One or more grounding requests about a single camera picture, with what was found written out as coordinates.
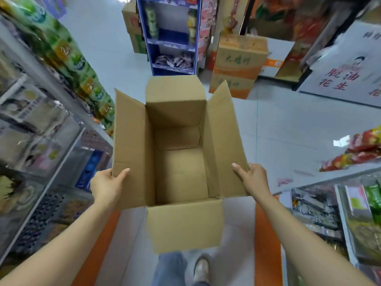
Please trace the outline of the orange and tan carton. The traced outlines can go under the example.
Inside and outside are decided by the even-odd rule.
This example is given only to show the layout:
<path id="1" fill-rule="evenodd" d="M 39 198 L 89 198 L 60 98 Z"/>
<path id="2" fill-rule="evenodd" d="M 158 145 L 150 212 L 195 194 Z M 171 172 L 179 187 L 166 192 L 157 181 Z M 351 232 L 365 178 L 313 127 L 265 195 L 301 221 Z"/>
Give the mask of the orange and tan carton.
<path id="1" fill-rule="evenodd" d="M 265 37 L 221 34 L 213 73 L 255 81 L 268 55 Z"/>
<path id="2" fill-rule="evenodd" d="M 224 81 L 226 81 L 233 98 L 246 100 L 250 94 L 250 91 L 254 87 L 256 80 L 213 72 L 208 92 L 213 94 Z"/>

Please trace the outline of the pile of red snack packets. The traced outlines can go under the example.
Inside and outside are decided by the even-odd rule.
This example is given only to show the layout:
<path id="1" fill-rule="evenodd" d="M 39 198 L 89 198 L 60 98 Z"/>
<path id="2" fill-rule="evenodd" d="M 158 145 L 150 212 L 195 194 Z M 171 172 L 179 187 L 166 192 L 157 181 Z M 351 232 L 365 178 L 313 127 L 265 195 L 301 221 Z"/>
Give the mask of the pile of red snack packets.
<path id="1" fill-rule="evenodd" d="M 353 165 L 381 160 L 381 125 L 340 139 L 345 152 L 321 163 L 319 172 L 343 170 Z"/>

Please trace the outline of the blue cardboard display stand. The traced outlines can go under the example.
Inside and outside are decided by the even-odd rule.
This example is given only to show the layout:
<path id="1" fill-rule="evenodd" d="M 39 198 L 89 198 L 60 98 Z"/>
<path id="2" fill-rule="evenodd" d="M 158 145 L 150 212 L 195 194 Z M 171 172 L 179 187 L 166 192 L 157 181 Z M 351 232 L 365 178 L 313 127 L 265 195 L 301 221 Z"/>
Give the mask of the blue cardboard display stand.
<path id="1" fill-rule="evenodd" d="M 150 38 L 145 13 L 145 3 L 151 2 L 155 8 L 159 38 Z M 200 26 L 201 0 L 136 0 L 143 38 L 153 76 L 197 75 L 198 32 Z M 197 10 L 196 42 L 189 43 L 188 10 Z M 183 52 L 193 54 L 193 70 L 184 70 L 154 64 L 162 54 L 178 56 Z"/>

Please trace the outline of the white sign with red characters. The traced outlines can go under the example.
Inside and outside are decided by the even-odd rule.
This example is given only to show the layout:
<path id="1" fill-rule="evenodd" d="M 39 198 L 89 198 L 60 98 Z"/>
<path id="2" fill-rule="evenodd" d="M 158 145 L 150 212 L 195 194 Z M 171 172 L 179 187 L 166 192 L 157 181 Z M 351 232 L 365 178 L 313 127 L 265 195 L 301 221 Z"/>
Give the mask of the white sign with red characters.
<path id="1" fill-rule="evenodd" d="M 381 24 L 355 21 L 312 64 L 298 92 L 381 108 Z"/>

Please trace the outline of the tall tan printed carton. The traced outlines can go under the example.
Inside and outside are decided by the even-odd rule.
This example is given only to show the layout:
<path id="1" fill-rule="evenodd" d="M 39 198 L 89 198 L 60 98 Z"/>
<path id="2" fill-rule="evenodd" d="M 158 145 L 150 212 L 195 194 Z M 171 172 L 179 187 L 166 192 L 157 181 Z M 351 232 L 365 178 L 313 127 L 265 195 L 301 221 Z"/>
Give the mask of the tall tan printed carton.
<path id="1" fill-rule="evenodd" d="M 220 34 L 240 33 L 250 0 L 219 0 L 213 44 L 217 45 Z"/>

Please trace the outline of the blue snack packets bin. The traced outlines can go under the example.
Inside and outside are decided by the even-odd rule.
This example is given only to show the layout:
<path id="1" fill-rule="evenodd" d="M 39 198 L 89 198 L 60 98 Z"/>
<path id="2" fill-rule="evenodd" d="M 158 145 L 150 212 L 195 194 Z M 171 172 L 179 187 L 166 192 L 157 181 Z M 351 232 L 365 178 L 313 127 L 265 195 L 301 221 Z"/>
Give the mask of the blue snack packets bin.
<path id="1" fill-rule="evenodd" d="M 83 171 L 74 185 L 75 188 L 90 192 L 90 182 L 97 172 L 97 166 L 101 161 L 103 153 L 104 152 L 100 150 L 92 151 L 90 158 L 88 159 Z"/>

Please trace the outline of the shelf of bagged snacks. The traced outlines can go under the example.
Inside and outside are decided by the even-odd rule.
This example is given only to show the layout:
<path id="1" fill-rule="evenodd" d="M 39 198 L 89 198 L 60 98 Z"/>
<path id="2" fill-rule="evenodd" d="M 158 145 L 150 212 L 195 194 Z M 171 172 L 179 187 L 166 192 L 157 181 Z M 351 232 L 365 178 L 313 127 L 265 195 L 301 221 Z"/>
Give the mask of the shelf of bagged snacks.
<path id="1" fill-rule="evenodd" d="M 308 229 L 381 286 L 381 166 L 324 173 L 273 195 Z"/>

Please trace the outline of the shelf of red orange goods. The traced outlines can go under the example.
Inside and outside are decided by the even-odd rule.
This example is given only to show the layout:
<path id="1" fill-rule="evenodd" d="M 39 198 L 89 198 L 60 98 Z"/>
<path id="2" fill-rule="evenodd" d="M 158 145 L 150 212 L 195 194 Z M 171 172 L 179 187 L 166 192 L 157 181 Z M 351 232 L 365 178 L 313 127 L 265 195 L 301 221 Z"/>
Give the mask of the shelf of red orange goods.
<path id="1" fill-rule="evenodd" d="M 295 44 L 274 78 L 296 83 L 307 61 L 330 45 L 370 0 L 254 0 L 246 32 Z"/>

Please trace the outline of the person's right hand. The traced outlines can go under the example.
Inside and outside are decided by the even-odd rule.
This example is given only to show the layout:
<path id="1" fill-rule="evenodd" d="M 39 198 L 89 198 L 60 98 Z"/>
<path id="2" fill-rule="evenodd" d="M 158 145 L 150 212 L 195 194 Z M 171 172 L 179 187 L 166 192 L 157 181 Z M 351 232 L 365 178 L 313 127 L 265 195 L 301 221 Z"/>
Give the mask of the person's right hand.
<path id="1" fill-rule="evenodd" d="M 260 205 L 272 198 L 269 190 L 267 172 L 265 168 L 258 163 L 249 163 L 250 179 L 247 183 L 243 183 L 246 191 Z"/>

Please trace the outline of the pink printed display column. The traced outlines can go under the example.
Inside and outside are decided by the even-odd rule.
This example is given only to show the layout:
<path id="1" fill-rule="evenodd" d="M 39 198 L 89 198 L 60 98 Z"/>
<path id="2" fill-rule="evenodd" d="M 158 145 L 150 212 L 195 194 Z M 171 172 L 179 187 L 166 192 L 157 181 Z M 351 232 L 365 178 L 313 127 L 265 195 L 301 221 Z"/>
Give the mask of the pink printed display column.
<path id="1" fill-rule="evenodd" d="M 198 32 L 197 66 L 205 68 L 211 32 L 216 23 L 218 0 L 201 0 L 200 26 Z"/>

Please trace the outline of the plain brown cardboard box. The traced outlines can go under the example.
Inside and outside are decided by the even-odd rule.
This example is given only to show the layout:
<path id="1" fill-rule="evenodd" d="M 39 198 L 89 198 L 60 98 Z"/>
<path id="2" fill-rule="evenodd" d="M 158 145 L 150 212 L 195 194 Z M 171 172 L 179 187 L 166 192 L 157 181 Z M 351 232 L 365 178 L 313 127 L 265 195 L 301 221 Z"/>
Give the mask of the plain brown cardboard box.
<path id="1" fill-rule="evenodd" d="M 121 10 L 128 34 L 141 34 L 140 18 L 137 13 L 136 0 L 127 2 Z"/>

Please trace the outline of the green drink bottle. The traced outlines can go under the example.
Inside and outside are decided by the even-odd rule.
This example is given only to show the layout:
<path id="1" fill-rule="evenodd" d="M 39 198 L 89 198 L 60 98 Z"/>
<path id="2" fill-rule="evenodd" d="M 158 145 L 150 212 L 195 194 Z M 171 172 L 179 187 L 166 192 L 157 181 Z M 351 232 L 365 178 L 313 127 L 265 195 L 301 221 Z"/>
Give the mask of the green drink bottle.
<path id="1" fill-rule="evenodd" d="M 157 40 L 159 38 L 159 29 L 157 26 L 156 14 L 154 5 L 151 2 L 145 3 L 145 13 L 150 33 L 150 38 Z"/>

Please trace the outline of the flat white orange carton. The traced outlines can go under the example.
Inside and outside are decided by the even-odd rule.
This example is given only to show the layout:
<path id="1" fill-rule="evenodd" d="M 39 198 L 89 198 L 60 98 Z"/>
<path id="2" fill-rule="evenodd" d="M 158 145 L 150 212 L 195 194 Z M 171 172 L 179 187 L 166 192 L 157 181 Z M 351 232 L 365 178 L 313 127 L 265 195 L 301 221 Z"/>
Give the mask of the flat white orange carton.
<path id="1" fill-rule="evenodd" d="M 269 55 L 261 68 L 259 76 L 274 78 L 284 65 L 288 54 L 291 52 L 295 42 L 266 37 Z"/>

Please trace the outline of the person's right forearm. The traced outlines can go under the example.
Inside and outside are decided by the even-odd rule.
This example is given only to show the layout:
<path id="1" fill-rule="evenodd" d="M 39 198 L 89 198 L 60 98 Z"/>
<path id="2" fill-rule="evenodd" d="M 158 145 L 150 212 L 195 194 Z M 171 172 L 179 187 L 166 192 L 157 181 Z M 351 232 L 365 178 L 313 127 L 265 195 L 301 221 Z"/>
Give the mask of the person's right forearm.
<path id="1" fill-rule="evenodd" d="M 306 286 L 377 286 L 297 220 L 271 193 L 257 195 L 255 200 Z"/>

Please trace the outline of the person's blue jeans leg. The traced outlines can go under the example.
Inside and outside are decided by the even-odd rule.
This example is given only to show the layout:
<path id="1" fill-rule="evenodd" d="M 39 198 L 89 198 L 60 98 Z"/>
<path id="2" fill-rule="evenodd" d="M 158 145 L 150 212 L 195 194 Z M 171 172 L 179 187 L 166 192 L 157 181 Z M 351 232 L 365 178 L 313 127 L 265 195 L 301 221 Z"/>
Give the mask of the person's blue jeans leg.
<path id="1" fill-rule="evenodd" d="M 188 262 L 182 252 L 160 254 L 151 286 L 186 286 L 187 266 Z"/>

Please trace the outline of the pile of pale snack packets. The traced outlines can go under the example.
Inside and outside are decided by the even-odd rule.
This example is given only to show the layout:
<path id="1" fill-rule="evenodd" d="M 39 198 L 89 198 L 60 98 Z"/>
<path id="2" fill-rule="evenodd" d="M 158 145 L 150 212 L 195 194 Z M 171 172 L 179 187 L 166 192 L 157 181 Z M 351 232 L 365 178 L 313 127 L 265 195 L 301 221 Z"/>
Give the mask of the pile of pale snack packets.
<path id="1" fill-rule="evenodd" d="M 193 70 L 193 59 L 193 54 L 189 52 L 183 52 L 178 56 L 162 54 L 156 57 L 154 64 L 184 70 Z"/>

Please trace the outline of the green printed cardboard box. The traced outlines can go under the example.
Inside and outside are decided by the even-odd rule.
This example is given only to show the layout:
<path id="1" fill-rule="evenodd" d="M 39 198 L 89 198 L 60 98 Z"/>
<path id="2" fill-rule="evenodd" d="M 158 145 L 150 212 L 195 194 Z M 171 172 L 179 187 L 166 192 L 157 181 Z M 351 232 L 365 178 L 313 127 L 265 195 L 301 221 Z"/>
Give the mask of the green printed cardboard box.
<path id="1" fill-rule="evenodd" d="M 147 55 L 145 40 L 142 33 L 129 33 L 134 53 Z"/>

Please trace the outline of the person's left hand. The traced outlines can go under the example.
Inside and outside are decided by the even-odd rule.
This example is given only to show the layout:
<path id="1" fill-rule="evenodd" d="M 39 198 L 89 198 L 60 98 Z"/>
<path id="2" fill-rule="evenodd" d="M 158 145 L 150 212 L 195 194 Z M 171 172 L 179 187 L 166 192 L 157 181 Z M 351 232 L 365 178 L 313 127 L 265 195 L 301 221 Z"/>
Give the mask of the person's left hand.
<path id="1" fill-rule="evenodd" d="M 98 171 L 90 181 L 94 205 L 114 211 L 121 197 L 122 187 L 112 187 L 112 168 Z"/>

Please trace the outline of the person's left forearm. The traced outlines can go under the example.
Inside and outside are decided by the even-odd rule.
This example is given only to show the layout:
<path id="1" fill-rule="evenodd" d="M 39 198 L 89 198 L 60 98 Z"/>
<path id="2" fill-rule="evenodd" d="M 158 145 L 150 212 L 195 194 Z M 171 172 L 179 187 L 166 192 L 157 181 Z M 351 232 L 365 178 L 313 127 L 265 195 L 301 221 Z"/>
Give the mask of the person's left forearm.
<path id="1" fill-rule="evenodd" d="M 107 224 L 117 196 L 99 196 L 66 230 L 0 280 L 0 286 L 71 286 Z"/>

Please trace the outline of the person's beige shoe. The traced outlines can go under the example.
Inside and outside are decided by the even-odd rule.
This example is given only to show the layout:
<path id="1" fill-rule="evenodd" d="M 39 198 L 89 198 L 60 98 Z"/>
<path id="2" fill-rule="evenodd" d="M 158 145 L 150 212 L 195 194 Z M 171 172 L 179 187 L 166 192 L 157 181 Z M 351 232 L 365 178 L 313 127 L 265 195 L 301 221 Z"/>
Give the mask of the person's beige shoe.
<path id="1" fill-rule="evenodd" d="M 211 268 L 208 257 L 201 255 L 194 266 L 193 286 L 211 286 Z"/>

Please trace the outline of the yellow drink bottle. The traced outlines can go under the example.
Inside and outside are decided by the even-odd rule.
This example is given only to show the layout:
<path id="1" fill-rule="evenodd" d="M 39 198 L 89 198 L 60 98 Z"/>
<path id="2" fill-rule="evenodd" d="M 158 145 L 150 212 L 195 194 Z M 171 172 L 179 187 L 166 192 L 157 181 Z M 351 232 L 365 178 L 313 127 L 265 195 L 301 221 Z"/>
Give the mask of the yellow drink bottle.
<path id="1" fill-rule="evenodd" d="M 196 25 L 197 25 L 197 10 L 189 9 L 187 27 L 188 27 L 188 36 L 189 36 L 190 44 L 195 44 L 196 42 Z"/>

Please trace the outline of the metal shelf with clear bins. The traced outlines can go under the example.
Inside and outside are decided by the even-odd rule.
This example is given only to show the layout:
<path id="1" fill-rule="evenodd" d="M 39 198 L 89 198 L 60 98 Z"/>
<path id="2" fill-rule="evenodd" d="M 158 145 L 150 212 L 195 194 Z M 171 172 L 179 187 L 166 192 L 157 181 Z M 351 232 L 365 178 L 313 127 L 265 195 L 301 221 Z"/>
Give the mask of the metal shelf with clear bins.
<path id="1" fill-rule="evenodd" d="M 58 77 L 0 14 L 0 278 L 93 203 L 74 187 L 92 151 L 97 171 L 111 165 L 112 142 Z"/>

